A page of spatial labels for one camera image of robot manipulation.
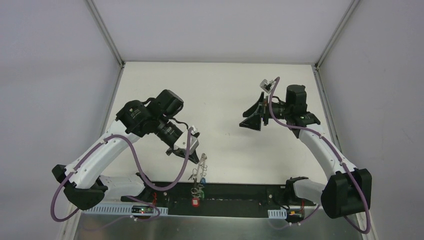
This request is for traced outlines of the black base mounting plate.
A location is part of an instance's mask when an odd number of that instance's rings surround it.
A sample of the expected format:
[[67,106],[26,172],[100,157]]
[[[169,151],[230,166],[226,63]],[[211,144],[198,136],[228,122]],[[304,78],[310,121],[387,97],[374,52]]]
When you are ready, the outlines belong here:
[[266,218],[269,210],[281,207],[296,209],[314,206],[310,200],[290,196],[283,184],[206,183],[204,197],[192,205],[191,182],[179,182],[166,191],[146,187],[135,196],[144,202],[156,201],[157,207],[168,209],[168,215],[197,217]]

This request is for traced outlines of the large metal keyring disc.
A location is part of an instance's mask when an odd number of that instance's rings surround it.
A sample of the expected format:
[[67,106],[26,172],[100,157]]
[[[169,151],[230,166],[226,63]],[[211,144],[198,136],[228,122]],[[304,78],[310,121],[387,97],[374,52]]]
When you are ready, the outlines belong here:
[[193,169],[192,174],[189,178],[189,180],[193,180],[193,187],[190,190],[193,198],[194,198],[195,191],[198,190],[198,189],[203,190],[203,188],[206,185],[206,184],[204,184],[204,185],[200,184],[200,180],[201,180],[201,178],[205,178],[205,181],[206,181],[206,175],[207,175],[207,169],[208,169],[208,166],[206,164],[207,158],[208,157],[205,153],[201,154],[201,158],[199,160],[197,168]]

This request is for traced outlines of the green key tag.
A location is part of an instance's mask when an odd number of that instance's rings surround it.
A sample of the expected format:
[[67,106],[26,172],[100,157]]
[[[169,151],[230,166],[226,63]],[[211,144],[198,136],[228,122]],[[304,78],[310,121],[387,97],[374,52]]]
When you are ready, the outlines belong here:
[[205,193],[202,189],[197,189],[194,193],[194,197],[195,198],[199,198],[199,199],[204,199],[205,198]]

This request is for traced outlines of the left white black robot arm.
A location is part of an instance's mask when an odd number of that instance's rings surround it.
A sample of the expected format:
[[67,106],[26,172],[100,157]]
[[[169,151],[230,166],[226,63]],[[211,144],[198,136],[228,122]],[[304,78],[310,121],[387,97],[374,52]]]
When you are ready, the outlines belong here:
[[105,199],[130,196],[140,202],[152,198],[153,190],[165,192],[175,183],[159,187],[154,185],[136,163],[138,172],[131,176],[109,177],[103,171],[125,150],[136,155],[134,143],[153,134],[167,145],[166,154],[176,155],[184,162],[197,164],[200,132],[195,126],[179,129],[176,115],[184,101],[169,89],[145,101],[131,100],[116,114],[106,132],[77,160],[68,165],[56,165],[52,174],[60,183],[68,201],[79,210],[88,210]]

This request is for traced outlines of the red key tag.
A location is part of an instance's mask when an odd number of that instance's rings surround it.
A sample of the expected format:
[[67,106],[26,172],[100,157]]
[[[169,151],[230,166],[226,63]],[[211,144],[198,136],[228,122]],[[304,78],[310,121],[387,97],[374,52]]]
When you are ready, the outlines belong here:
[[200,198],[194,197],[191,199],[191,205],[195,208],[200,206]]

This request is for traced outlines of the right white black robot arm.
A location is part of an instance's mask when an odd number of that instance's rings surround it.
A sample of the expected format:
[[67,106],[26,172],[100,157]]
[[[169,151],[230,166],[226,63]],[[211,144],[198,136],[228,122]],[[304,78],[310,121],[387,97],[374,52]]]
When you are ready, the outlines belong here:
[[273,102],[273,98],[262,92],[256,103],[243,112],[239,126],[260,131],[270,120],[285,120],[283,126],[309,149],[327,178],[326,184],[307,177],[287,180],[284,200],[290,205],[302,200],[319,204],[331,219],[358,213],[369,218],[372,175],[365,168],[357,168],[324,136],[319,119],[307,110],[305,86],[289,85],[284,101]]

